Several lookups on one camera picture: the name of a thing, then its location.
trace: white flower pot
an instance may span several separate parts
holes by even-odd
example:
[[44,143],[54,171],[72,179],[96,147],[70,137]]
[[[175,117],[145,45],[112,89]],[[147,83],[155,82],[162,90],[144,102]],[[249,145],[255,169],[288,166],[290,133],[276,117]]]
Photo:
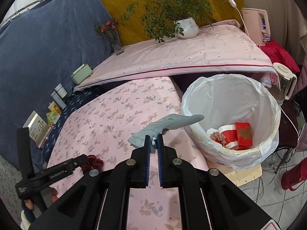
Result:
[[198,34],[199,29],[194,21],[194,18],[190,17],[184,20],[179,20],[179,21],[176,21],[176,23],[179,23],[179,24],[176,24],[177,27],[183,28],[182,33],[184,35],[178,34],[179,38],[190,39],[190,38],[194,38]]

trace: electric kettle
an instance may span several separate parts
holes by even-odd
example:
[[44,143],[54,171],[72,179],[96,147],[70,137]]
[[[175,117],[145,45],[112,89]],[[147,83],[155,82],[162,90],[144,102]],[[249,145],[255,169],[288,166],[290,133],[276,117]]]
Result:
[[283,64],[276,62],[273,64],[273,67],[278,74],[280,86],[278,83],[276,85],[272,84],[269,91],[276,99],[277,104],[282,105],[284,100],[289,100],[291,98],[297,82],[297,77]]

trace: metal screw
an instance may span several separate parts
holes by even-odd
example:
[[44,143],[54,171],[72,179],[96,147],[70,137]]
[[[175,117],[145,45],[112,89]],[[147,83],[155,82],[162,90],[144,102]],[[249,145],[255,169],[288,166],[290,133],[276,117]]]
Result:
[[90,176],[97,176],[99,174],[99,170],[91,170]]
[[136,163],[136,161],[134,160],[134,159],[128,159],[127,161],[126,161],[126,164],[127,165],[134,165]]
[[180,165],[182,164],[182,160],[180,158],[173,159],[173,164]]
[[213,168],[213,169],[210,169],[209,170],[209,173],[210,173],[210,175],[218,175],[220,172],[219,172],[219,170],[218,169],[215,169],[215,168]]

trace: navy blue fabric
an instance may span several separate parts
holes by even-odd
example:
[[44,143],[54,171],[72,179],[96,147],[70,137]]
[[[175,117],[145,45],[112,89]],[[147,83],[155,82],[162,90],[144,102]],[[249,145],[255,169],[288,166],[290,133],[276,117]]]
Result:
[[84,92],[74,94],[65,100],[67,106],[62,110],[60,118],[53,126],[53,129],[51,130],[48,139],[42,148],[42,156],[45,162],[49,162],[56,140],[59,137],[62,127],[70,114],[103,93],[104,91],[101,89],[101,87],[95,86]]
[[24,213],[25,213],[25,217],[27,218],[27,220],[30,222],[30,223],[33,223],[36,218],[33,214],[33,211],[28,209],[24,200],[21,200],[21,208],[24,210]]
[[[94,68],[113,52],[95,24],[111,18],[101,0],[45,0],[0,28],[0,154],[18,168],[16,130],[32,111],[46,118],[54,88],[74,87],[81,64]],[[42,164],[32,142],[33,163]]]

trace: white bottle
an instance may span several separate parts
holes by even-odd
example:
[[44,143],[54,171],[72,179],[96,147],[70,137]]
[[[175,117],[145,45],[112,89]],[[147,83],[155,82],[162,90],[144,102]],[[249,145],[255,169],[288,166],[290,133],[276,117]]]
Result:
[[61,83],[54,90],[57,92],[57,94],[60,95],[61,98],[64,98],[67,94],[67,91],[65,90],[65,88],[62,86]]
[[54,99],[54,101],[59,105],[59,107],[61,107],[62,109],[64,109],[66,107],[66,104],[64,103],[64,101],[60,98],[60,96],[56,93],[53,92],[51,94],[51,97]]

